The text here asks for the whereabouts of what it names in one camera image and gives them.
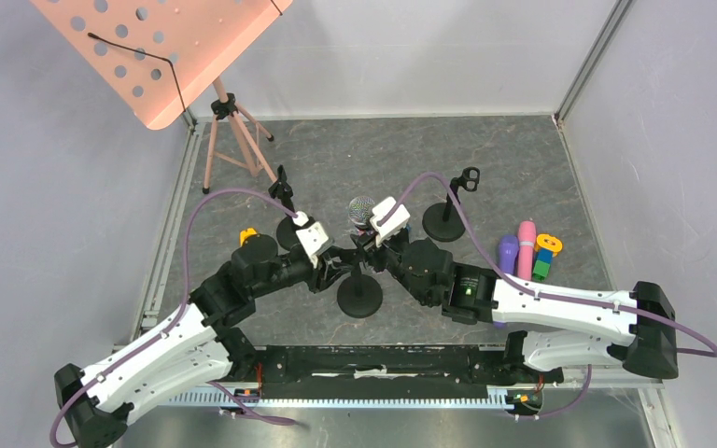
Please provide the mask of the black microphone stand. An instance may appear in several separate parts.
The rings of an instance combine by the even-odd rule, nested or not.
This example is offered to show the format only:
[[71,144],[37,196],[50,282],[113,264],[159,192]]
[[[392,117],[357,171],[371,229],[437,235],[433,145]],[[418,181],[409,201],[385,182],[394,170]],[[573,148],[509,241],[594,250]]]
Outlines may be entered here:
[[[453,177],[449,183],[449,189],[456,196],[458,191],[464,189],[474,192],[480,183],[481,171],[476,167],[464,168],[462,174]],[[431,205],[422,218],[422,227],[426,235],[438,242],[454,242],[465,232],[465,226],[457,213],[455,201],[449,195],[442,203]]]
[[356,249],[349,257],[350,276],[338,287],[337,304],[344,314],[362,319],[374,315],[381,308],[383,290],[374,278],[361,270],[369,240],[359,235],[352,235],[351,240]]
[[[277,199],[288,210],[294,210],[292,202],[293,189],[288,183],[287,174],[283,165],[277,167],[276,180],[268,188],[268,193],[271,198]],[[275,230],[275,239],[283,249],[290,250],[298,243],[295,231],[296,227],[292,218],[289,216],[285,216],[278,223]]]

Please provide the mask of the glitter microphone silver head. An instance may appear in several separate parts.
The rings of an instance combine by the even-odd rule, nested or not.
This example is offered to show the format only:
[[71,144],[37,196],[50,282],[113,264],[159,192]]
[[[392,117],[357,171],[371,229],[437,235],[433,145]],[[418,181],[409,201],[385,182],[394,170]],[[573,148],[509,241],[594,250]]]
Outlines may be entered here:
[[372,226],[370,219],[373,216],[375,200],[372,197],[361,195],[353,198],[347,207],[347,214],[350,223],[358,234],[365,233]]

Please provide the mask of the pink toy microphone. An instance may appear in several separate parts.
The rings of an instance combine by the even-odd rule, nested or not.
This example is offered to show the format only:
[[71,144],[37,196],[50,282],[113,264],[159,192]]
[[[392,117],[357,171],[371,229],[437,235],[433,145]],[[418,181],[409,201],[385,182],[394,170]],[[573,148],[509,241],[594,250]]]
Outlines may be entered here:
[[519,278],[530,280],[535,258],[535,243],[537,238],[536,225],[533,221],[525,220],[519,224],[517,239],[519,244],[516,274]]

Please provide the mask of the purple toy microphone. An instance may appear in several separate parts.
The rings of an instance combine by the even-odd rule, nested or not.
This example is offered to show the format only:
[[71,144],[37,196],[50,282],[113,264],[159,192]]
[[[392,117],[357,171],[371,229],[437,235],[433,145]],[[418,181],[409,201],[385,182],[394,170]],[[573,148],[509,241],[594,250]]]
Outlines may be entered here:
[[519,240],[515,235],[503,235],[498,244],[499,268],[503,273],[515,274],[517,256],[519,252]]

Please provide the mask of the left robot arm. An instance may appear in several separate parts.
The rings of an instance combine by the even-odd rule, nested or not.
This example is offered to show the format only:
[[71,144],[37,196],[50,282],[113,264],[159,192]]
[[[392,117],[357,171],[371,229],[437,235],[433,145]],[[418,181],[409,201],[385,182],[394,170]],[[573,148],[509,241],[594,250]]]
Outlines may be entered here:
[[256,373],[254,345],[237,327],[256,311],[256,299],[305,284],[333,285],[355,265],[357,250],[299,242],[281,253],[270,235],[248,236],[218,271],[187,295],[160,324],[86,368],[67,364],[54,375],[60,424],[73,447],[108,447],[161,402],[208,382],[245,380]]

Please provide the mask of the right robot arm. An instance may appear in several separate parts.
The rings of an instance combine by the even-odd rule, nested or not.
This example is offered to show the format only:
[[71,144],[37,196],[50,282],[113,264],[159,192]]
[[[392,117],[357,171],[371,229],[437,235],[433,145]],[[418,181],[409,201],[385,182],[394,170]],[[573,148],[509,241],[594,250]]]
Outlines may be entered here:
[[543,332],[508,335],[501,366],[515,381],[573,365],[621,366],[656,380],[679,375],[676,330],[670,325],[675,312],[657,284],[596,291],[502,277],[454,261],[430,239],[387,241],[369,249],[368,259],[421,305],[438,307],[455,322],[543,326]]

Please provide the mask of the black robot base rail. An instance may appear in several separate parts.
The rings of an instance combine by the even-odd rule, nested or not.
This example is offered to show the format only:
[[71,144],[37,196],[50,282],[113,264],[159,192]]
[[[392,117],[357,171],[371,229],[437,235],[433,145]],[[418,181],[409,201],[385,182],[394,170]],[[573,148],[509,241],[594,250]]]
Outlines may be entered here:
[[233,338],[228,382],[254,382],[264,399],[482,399],[488,387],[561,384],[506,349],[481,345],[267,345]]

